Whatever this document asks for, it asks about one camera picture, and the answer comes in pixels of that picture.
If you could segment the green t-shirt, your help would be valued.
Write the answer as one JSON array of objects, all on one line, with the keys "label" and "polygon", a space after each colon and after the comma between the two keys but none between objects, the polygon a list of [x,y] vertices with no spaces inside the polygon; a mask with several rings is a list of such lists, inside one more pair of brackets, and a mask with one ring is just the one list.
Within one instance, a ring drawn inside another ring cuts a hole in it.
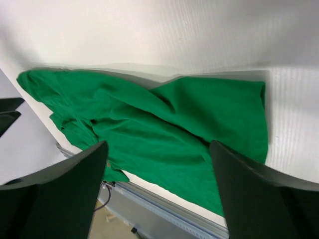
[{"label": "green t-shirt", "polygon": [[266,161],[263,81],[185,76],[146,89],[98,72],[37,69],[17,82],[73,146],[108,143],[105,181],[131,173],[222,216],[210,144]]}]

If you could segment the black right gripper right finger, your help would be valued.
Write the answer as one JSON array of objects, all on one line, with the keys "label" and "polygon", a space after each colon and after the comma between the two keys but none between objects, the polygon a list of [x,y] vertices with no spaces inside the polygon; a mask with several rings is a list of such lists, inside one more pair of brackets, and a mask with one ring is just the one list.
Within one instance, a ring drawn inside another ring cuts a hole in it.
[{"label": "black right gripper right finger", "polygon": [[317,239],[319,185],[241,155],[218,141],[212,165],[231,239]]}]

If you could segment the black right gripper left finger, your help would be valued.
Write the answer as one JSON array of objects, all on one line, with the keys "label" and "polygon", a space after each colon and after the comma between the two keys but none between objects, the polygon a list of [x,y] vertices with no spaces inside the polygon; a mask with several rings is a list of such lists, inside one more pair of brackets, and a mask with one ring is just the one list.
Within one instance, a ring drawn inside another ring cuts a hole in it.
[{"label": "black right gripper left finger", "polygon": [[0,187],[2,239],[86,239],[108,157],[90,148]]}]

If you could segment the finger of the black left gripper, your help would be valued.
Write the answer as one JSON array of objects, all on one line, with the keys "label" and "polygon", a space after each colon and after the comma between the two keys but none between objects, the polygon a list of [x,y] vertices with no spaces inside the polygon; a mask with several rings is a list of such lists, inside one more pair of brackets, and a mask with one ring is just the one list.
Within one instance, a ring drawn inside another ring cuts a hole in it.
[{"label": "finger of the black left gripper", "polygon": [[2,98],[0,99],[0,111],[1,112],[15,111],[23,103],[24,103],[23,98]]},{"label": "finger of the black left gripper", "polygon": [[0,137],[10,128],[10,126],[21,116],[18,111],[1,112],[0,114]]}]

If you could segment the aluminium mounting rail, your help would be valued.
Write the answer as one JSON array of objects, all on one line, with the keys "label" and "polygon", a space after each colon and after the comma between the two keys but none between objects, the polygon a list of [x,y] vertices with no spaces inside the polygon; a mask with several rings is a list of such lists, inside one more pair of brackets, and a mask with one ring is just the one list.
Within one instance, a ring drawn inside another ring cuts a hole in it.
[{"label": "aluminium mounting rail", "polygon": [[126,173],[129,182],[104,182],[98,200],[129,225],[137,239],[227,239],[224,219],[158,185]]}]

